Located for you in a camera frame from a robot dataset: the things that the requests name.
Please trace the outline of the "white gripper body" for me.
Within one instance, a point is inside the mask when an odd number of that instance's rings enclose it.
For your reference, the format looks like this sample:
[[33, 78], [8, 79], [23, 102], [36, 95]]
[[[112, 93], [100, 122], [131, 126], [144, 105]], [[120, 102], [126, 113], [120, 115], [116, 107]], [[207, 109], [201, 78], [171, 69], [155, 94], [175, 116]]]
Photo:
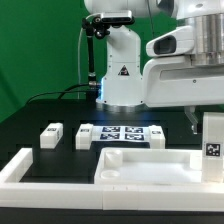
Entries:
[[224, 65], [195, 67], [188, 56], [149, 60], [143, 69], [148, 107], [224, 104]]

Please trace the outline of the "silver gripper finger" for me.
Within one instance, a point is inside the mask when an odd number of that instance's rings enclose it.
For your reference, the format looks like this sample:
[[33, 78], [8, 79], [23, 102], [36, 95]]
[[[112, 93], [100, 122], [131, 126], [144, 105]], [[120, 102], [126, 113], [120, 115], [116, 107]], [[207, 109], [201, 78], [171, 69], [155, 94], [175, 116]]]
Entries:
[[195, 114], [196, 107], [195, 106], [185, 106], [184, 113], [191, 122], [191, 129], [194, 134], [198, 133], [198, 118]]

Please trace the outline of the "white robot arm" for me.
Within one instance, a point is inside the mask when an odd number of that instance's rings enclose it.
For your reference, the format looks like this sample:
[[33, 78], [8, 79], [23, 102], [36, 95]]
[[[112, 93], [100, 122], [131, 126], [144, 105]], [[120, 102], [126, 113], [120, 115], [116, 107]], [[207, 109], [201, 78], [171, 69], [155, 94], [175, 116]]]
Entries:
[[[107, 39], [107, 72], [97, 106], [134, 111], [183, 106], [189, 120], [198, 105], [224, 104], [224, 0], [84, 0], [93, 34]], [[127, 28], [136, 18], [163, 12], [175, 30], [149, 41], [140, 64], [141, 40]]]

